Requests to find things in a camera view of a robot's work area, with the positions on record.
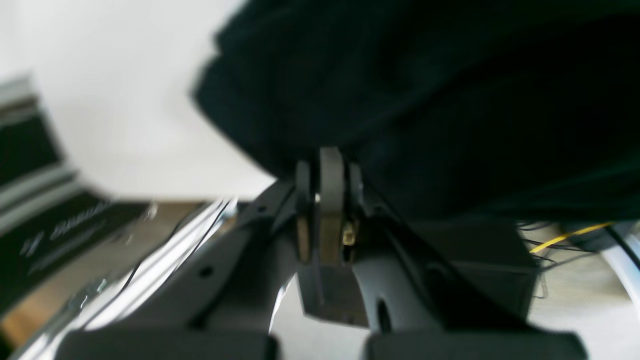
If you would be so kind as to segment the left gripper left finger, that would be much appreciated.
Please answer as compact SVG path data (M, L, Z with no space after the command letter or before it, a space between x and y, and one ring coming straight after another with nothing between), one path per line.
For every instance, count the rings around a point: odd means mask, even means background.
M178 271L122 320L72 332L57 360L281 360L270 335L281 288L310 258L298 244L297 200L308 207L311 169L279 180L240 214L235 226Z

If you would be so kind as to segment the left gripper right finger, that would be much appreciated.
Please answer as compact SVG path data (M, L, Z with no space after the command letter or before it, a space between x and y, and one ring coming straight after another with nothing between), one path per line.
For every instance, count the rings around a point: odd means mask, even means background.
M361 169L318 152L318 264L350 271L371 330L364 360L585 360L568 332L528 325L478 291L382 200Z

